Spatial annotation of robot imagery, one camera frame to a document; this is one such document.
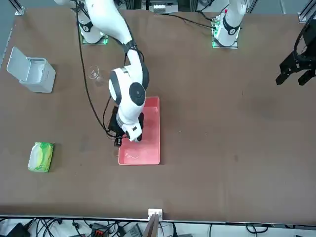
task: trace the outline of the black cable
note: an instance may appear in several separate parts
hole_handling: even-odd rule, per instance
[[[302,28],[302,30],[300,31],[296,41],[295,41],[295,44],[294,44],[294,57],[297,59],[297,60],[300,60],[300,61],[312,61],[312,60],[316,60],[316,57],[306,57],[306,56],[302,56],[301,54],[299,55],[297,53],[297,46],[299,44],[299,42],[301,41],[301,38],[302,38],[302,35],[303,33],[305,32],[305,30],[307,29],[307,27],[309,26],[310,22],[314,19],[316,15],[316,11],[314,11],[314,13],[310,16],[310,18],[307,20],[306,24],[304,25],[304,27]]]
[[[40,220],[42,222],[42,224],[46,227],[44,233],[43,233],[43,237],[45,237],[46,232],[48,231],[48,234],[50,237],[54,237],[54,235],[51,233],[51,231],[49,230],[49,226],[51,225],[51,223],[54,222],[54,220],[52,220],[52,222],[49,223],[49,225],[47,224],[47,222],[45,221],[45,219],[41,219]]]
[[[78,224],[77,222],[75,222],[75,220],[73,220],[72,225],[73,225],[73,227],[76,229],[78,235],[82,237],[82,234],[80,234],[80,232],[79,232],[79,230],[78,230],[78,229],[79,229],[79,224]]]
[[[211,6],[214,1],[215,1],[215,0],[211,0],[211,2],[210,2],[208,5],[206,5],[202,10],[200,10],[200,11],[198,11],[198,12],[204,11],[207,7]]]
[[[24,228],[28,230],[31,227],[31,225],[36,221],[36,219],[37,218],[33,218],[32,220],[30,220],[28,223],[24,225]]]
[[[173,226],[173,237],[179,237],[178,233],[177,233],[177,228],[176,225],[172,222],[172,226]]]
[[[86,92],[86,94],[88,96],[88,100],[89,100],[90,106],[92,108],[92,111],[93,111],[96,119],[98,120],[98,123],[103,128],[103,125],[102,125],[102,123],[101,123],[101,121],[100,121],[100,119],[99,119],[99,117],[97,115],[97,112],[95,111],[94,106],[92,104],[92,100],[91,100],[91,97],[90,97],[90,94],[89,94],[89,90],[88,90],[87,80],[86,80],[86,76],[85,76],[85,68],[84,68],[83,56],[82,56],[81,40],[80,40],[79,19],[78,19],[78,1],[75,0],[75,2],[76,2],[77,35],[78,35],[79,53],[80,53],[81,67],[82,67],[82,72],[83,72],[83,80],[84,80],[85,92]]]
[[[220,12],[222,13],[226,9],[226,7],[228,7],[228,6],[229,6],[229,4],[227,4],[227,6],[225,6]]]
[[[159,225],[160,225],[160,227],[161,227],[162,236],[164,237],[163,227],[162,227],[162,225],[161,225],[161,223],[160,223],[160,222],[159,222]]]
[[[90,228],[90,229],[92,229],[93,224],[89,224],[89,223],[87,223],[87,221],[86,221],[85,219],[83,219],[83,221],[86,223],[86,225],[87,225],[87,226],[89,226],[89,228]]]
[[[96,230],[94,230],[94,232],[95,231],[98,231],[98,230],[101,230],[101,229],[104,229],[104,226],[103,227],[100,227],[100,228],[98,228],[98,229],[96,229]],[[87,237],[91,237],[93,234],[94,234],[94,232],[91,232],[91,234],[89,234]]]
[[[199,26],[204,26],[204,27],[207,27],[207,28],[210,28],[210,29],[214,29],[216,30],[216,27],[214,26],[208,26],[208,25],[205,25],[205,24],[201,24],[201,23],[198,23],[198,22],[195,22],[195,21],[192,21],[192,20],[189,20],[187,18],[184,18],[182,16],[177,16],[177,15],[170,15],[170,14],[163,14],[163,15],[167,15],[167,16],[174,16],[174,17],[177,17],[179,19],[182,19],[182,20],[185,20],[185,21],[188,21],[188,22],[191,22],[193,24],[196,24],[196,25],[199,25]]]
[[[115,234],[114,235],[112,235],[112,237],[114,237],[115,235],[118,235],[119,237],[120,237],[120,235],[119,235],[119,228],[122,228],[122,229],[124,229],[124,227],[125,226],[127,226],[128,224],[130,224],[131,222],[127,222],[125,225],[123,225],[123,226],[120,226],[119,224],[118,224],[118,230],[115,232]]]
[[[267,232],[267,231],[268,231],[268,228],[269,228],[269,227],[266,227],[266,229],[263,230],[263,231],[257,231],[257,229],[255,228],[254,225],[252,225],[252,224],[246,224],[246,229],[248,230],[248,232],[251,233],[251,234],[253,234],[253,235],[256,235],[256,237],[258,236],[258,234],[262,234],[262,233]]]
[[[208,18],[203,12],[198,11],[198,13],[201,14],[206,20],[212,21],[212,19],[211,19],[211,18]]]
[[[40,230],[38,231],[38,229],[39,229],[39,223],[40,223],[40,220],[41,220],[42,218],[39,218],[39,221],[38,221],[38,223],[37,223],[37,225],[36,225],[36,237],[38,237],[39,236],[39,233],[42,231],[42,229],[45,227],[45,225],[43,225],[41,228],[40,228]]]
[[[213,224],[211,224],[211,225],[209,226],[209,233],[208,233],[208,237],[211,237],[211,230],[212,230],[212,226],[213,226]]]
[[[104,116],[105,116],[105,111],[106,111],[106,110],[107,110],[107,108],[108,108],[108,105],[109,105],[110,99],[111,99],[111,96],[109,97],[109,99],[108,99],[108,101],[107,101],[107,103],[106,103],[106,105],[105,105],[105,109],[104,109],[104,111],[103,111],[103,115],[102,115],[102,124],[103,124],[104,129],[106,129],[105,124],[104,124]]]

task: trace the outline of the white trash bin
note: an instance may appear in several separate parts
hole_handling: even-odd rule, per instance
[[[13,47],[6,70],[30,91],[51,93],[53,90],[56,72],[44,58],[26,57]]]

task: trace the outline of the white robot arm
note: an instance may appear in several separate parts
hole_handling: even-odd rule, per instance
[[[230,0],[227,13],[221,13],[220,26],[215,39],[222,46],[229,47],[235,43],[246,9],[245,0]]]
[[[55,1],[76,10],[76,0]],[[140,120],[143,119],[141,112],[145,104],[145,89],[149,83],[149,72],[141,60],[140,51],[130,28],[113,0],[85,0],[85,2],[77,0],[77,2],[81,5],[78,17],[83,37],[88,42],[97,42],[102,32],[115,39],[127,54],[130,65],[116,68],[110,74],[109,90],[118,105],[118,110],[114,109],[113,112],[116,113],[115,122],[119,126],[117,130],[111,126],[111,130],[117,135],[121,135],[122,131],[130,141],[140,141],[142,137]],[[83,8],[87,10],[88,15],[85,14]],[[86,32],[85,27],[89,27],[90,31]]]

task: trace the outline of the clear glass cup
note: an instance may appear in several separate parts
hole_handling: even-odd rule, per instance
[[[103,86],[106,85],[106,80],[104,77],[101,75],[100,69],[98,66],[91,66],[88,69],[88,77],[93,80],[94,84],[96,86]]]

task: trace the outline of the brown table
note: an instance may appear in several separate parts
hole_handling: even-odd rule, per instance
[[[297,16],[246,15],[239,49],[225,50],[178,18],[123,15],[150,70],[147,95],[160,97],[161,165],[118,165],[85,94],[71,10],[27,9],[0,72],[0,212],[146,218],[162,208],[171,220],[316,224],[316,82],[275,83]],[[54,66],[53,93],[32,93],[6,72],[13,46]],[[83,54],[105,78],[123,63],[113,40]],[[101,115],[108,89],[89,88]],[[36,141],[56,144],[47,174],[27,169]]]

